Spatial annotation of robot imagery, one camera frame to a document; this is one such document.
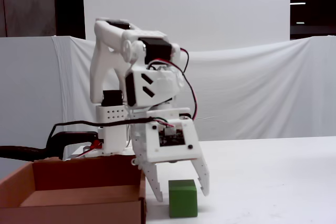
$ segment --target white fabric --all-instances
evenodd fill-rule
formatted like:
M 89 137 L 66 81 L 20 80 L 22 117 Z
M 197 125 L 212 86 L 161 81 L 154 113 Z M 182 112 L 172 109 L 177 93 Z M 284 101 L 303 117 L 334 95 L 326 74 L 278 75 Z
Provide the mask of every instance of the white fabric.
M 89 99 L 93 48 L 93 42 L 71 39 L 75 120 L 95 120 Z M 336 135 L 334 66 L 333 36 L 191 53 L 186 76 L 198 98 L 200 140 Z M 108 80 L 106 88 L 118 88 L 114 74 Z M 188 89 L 178 103 L 193 108 Z
M 2 38 L 0 46 L 0 144 L 44 147 L 53 124 L 96 120 L 89 98 L 94 42 Z M 199 139 L 336 135 L 335 66 L 333 36 L 191 53 L 186 76 L 198 98 Z M 104 87 L 119 87 L 113 70 Z M 188 89 L 178 101 L 193 108 Z M 95 128 L 78 125 L 64 130 Z M 65 156 L 76 148 L 67 148 Z M 0 176 L 17 166 L 8 159 L 1 164 Z
M 60 121 L 62 99 L 53 40 L 0 38 L 0 145 L 44 148 L 52 126 Z M 0 179 L 23 163 L 0 158 Z

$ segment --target open cardboard box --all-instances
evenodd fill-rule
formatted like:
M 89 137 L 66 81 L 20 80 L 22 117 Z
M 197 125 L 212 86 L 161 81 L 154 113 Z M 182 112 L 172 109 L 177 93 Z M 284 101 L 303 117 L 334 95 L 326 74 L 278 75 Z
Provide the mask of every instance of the open cardboard box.
M 28 163 L 0 181 L 0 223 L 145 223 L 134 156 Z

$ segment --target white robotic arm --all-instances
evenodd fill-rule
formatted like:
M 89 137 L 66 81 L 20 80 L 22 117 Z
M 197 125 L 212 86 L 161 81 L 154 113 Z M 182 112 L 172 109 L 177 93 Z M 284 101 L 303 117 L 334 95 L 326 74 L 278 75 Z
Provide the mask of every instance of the white robotic arm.
M 143 31 L 122 20 L 97 19 L 94 28 L 97 43 L 90 68 L 90 97 L 93 103 L 101 103 L 96 107 L 97 121 L 163 119 L 131 125 L 134 164 L 143 169 L 157 200 L 162 201 L 155 164 L 191 160 L 203 194 L 208 195 L 209 171 L 193 120 L 187 116 L 190 109 L 172 106 L 184 87 L 183 75 L 170 63 L 180 64 L 179 46 L 170 44 L 159 31 Z M 152 66 L 157 59 L 167 64 Z M 111 68 L 118 76 L 119 91 L 103 90 Z M 122 153 L 127 145 L 125 125 L 100 128 L 98 135 L 103 139 L 103 148 L 91 155 Z

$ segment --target green block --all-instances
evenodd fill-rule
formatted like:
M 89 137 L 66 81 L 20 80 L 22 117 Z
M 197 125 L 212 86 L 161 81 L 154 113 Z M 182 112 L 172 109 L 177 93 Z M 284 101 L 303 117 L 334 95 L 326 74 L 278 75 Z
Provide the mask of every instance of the green block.
M 169 180 L 169 215 L 171 218 L 196 217 L 197 189 L 189 180 Z

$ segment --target white tabletop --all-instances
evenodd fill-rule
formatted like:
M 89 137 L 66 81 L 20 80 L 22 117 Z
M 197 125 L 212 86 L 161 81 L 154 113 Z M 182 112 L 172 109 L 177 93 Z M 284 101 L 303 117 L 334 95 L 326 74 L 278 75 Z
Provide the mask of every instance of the white tabletop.
M 204 197 L 191 162 L 158 164 L 164 201 L 146 187 L 147 223 L 336 223 L 336 137 L 201 142 Z M 168 180 L 194 179 L 198 217 L 170 219 Z

